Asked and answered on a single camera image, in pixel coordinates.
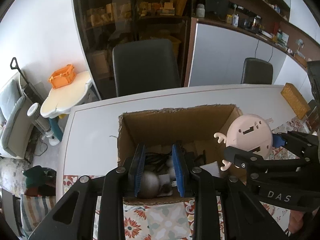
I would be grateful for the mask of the person's right hand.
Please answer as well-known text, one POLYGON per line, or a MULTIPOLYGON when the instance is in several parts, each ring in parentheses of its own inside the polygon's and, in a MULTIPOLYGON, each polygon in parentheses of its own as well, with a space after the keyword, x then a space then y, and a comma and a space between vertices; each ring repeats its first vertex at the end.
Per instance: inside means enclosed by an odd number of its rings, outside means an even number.
POLYGON ((298 232, 304 222, 309 222, 313 218, 313 214, 310 212, 290 211, 288 230, 291 234, 298 232))

